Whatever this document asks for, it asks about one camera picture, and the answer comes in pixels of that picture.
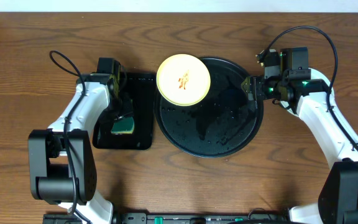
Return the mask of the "green yellow sponge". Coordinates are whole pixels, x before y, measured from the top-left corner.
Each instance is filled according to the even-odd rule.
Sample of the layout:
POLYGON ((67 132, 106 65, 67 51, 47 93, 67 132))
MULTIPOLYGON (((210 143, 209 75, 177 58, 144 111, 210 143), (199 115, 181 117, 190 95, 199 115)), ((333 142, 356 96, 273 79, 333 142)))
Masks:
POLYGON ((112 126, 112 134, 132 134, 134 132, 135 123, 133 117, 122 118, 115 122, 112 126))

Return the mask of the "light green plate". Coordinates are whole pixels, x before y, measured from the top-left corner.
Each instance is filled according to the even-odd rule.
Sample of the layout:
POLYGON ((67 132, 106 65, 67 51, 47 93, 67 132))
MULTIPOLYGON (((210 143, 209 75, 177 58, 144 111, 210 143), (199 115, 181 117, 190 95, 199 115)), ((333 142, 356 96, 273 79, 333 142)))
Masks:
POLYGON ((311 70, 311 78, 306 84, 306 88, 314 93, 314 92, 328 92, 331 82, 329 79, 317 69, 310 68, 311 70))

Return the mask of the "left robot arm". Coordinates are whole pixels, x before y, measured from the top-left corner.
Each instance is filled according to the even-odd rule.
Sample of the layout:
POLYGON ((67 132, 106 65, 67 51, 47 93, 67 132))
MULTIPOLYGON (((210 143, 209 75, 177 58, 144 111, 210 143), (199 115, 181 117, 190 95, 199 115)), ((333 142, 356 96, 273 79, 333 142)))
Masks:
POLYGON ((114 205, 97 190, 90 136, 110 134, 131 115, 123 88, 126 72, 79 75, 76 92, 64 112, 47 129, 29 134, 30 191, 36 200, 68 212, 62 223, 112 223, 114 205))

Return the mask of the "yellow plate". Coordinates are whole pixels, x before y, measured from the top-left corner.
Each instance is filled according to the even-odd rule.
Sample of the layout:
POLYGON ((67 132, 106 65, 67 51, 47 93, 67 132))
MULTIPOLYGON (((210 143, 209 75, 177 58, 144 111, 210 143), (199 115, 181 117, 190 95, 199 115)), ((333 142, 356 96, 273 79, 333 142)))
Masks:
POLYGON ((172 55, 157 70, 160 94, 177 106, 199 103, 208 94, 210 86, 209 70, 199 58, 192 55, 172 55))

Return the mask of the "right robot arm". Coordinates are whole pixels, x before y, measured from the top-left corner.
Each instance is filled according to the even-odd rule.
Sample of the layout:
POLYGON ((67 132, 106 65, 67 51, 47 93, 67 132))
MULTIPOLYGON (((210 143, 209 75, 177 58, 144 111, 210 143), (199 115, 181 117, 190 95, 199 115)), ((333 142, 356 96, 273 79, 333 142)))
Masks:
POLYGON ((358 135, 337 107, 330 84, 320 71, 301 67, 267 69, 241 85, 250 100, 279 100, 301 119, 328 162, 318 201, 291 208, 293 223, 358 223, 358 135))

